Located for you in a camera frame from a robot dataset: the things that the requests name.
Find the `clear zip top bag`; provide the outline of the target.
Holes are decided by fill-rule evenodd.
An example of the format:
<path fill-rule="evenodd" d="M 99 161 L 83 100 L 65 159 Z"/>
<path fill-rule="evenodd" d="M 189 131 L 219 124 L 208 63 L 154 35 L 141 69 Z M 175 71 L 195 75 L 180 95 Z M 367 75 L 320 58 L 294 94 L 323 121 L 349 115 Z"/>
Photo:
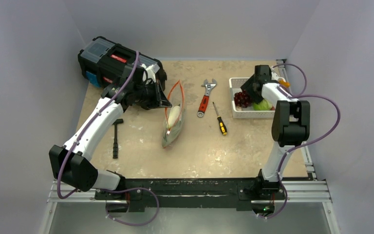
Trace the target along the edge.
<path fill-rule="evenodd" d="M 165 120 L 162 134 L 162 147 L 171 145 L 182 131 L 185 121 L 185 92 L 178 80 L 167 95 L 171 107 L 165 108 Z"/>

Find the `white toy radish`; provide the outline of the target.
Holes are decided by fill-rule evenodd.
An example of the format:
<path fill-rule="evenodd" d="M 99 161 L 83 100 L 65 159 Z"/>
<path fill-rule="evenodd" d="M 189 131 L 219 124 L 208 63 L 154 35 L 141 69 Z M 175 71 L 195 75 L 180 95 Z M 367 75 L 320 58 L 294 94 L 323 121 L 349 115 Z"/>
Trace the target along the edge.
<path fill-rule="evenodd" d="M 167 127 L 171 128 L 177 121 L 180 115 L 181 106 L 176 105 L 170 108 Z"/>

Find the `purple toy grapes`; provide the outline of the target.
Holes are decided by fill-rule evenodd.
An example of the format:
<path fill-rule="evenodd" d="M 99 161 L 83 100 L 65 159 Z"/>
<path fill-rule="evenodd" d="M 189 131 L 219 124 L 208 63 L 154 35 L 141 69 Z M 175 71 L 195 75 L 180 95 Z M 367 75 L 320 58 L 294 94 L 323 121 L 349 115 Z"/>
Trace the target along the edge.
<path fill-rule="evenodd" d="M 234 103 L 237 107 L 247 108 L 252 106 L 253 101 L 247 91 L 242 91 L 234 94 Z"/>

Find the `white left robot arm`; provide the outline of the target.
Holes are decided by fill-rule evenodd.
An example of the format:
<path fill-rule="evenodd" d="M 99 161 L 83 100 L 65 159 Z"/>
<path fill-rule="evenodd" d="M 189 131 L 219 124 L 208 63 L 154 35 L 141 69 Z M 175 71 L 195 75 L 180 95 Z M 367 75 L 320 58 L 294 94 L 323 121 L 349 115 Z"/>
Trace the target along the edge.
<path fill-rule="evenodd" d="M 98 103 L 79 130 L 62 146 L 54 145 L 49 158 L 57 180 L 83 192 L 89 189 L 107 190 L 113 199 L 121 199 L 126 186 L 118 173 L 95 168 L 91 159 L 101 139 L 113 123 L 132 105 L 145 110 L 171 107 L 167 100 L 156 63 L 134 67 L 127 64 L 124 73 L 112 81 L 101 93 Z"/>

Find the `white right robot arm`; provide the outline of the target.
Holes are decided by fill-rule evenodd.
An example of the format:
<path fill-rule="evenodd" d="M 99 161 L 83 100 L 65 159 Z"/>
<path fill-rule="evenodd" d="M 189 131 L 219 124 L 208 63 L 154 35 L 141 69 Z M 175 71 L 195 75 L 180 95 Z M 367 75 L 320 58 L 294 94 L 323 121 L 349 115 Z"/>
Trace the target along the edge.
<path fill-rule="evenodd" d="M 310 103 L 293 97 L 268 65 L 256 65 L 241 86 L 254 101 L 268 101 L 275 109 L 271 136 L 274 141 L 265 166 L 248 192 L 266 198 L 281 188 L 282 172 L 296 147 L 310 135 Z"/>

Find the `orange toy pepper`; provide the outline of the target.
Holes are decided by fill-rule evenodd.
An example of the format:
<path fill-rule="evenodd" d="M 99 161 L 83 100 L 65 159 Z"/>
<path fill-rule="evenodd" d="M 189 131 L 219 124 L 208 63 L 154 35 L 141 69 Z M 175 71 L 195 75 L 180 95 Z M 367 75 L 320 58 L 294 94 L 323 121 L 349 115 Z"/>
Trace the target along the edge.
<path fill-rule="evenodd" d="M 279 79 L 278 82 L 279 82 L 280 85 L 284 86 L 285 88 L 289 88 L 290 87 L 290 83 L 287 82 L 284 79 Z"/>

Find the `white plastic basket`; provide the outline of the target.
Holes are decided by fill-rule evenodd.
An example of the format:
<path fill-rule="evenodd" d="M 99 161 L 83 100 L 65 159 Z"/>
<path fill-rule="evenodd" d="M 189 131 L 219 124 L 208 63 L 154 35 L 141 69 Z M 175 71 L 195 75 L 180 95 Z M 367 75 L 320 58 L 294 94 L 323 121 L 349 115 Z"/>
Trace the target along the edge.
<path fill-rule="evenodd" d="M 234 102 L 234 94 L 241 91 L 240 87 L 248 78 L 230 78 L 229 92 L 233 118 L 273 118 L 275 110 L 255 111 L 252 106 L 238 109 Z"/>

